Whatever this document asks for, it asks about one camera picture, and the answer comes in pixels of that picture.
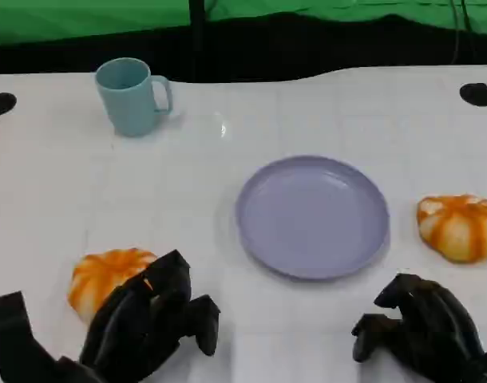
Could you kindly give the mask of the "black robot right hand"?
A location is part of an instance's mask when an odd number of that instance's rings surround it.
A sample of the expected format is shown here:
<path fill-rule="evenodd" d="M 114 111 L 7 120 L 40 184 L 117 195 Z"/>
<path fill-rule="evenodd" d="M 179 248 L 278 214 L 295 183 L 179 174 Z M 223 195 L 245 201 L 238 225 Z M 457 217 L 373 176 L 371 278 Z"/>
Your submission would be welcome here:
<path fill-rule="evenodd" d="M 378 348 L 432 382 L 487 382 L 487 353 L 467 309 L 447 288 L 415 274 L 397 274 L 374 304 L 402 317 L 364 314 L 355 324 L 353 359 Z"/>

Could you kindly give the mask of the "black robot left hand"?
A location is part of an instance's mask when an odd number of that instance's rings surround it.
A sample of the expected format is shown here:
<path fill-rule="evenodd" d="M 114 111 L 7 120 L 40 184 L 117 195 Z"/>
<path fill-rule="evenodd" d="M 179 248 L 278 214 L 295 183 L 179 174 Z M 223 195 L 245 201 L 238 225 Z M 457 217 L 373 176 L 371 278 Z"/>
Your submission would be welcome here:
<path fill-rule="evenodd" d="M 106 382 L 140 382 L 194 337 L 214 355 L 220 309 L 207 294 L 192 297 L 190 266 L 179 251 L 159 257 L 117 287 L 89 325 L 79 362 Z"/>

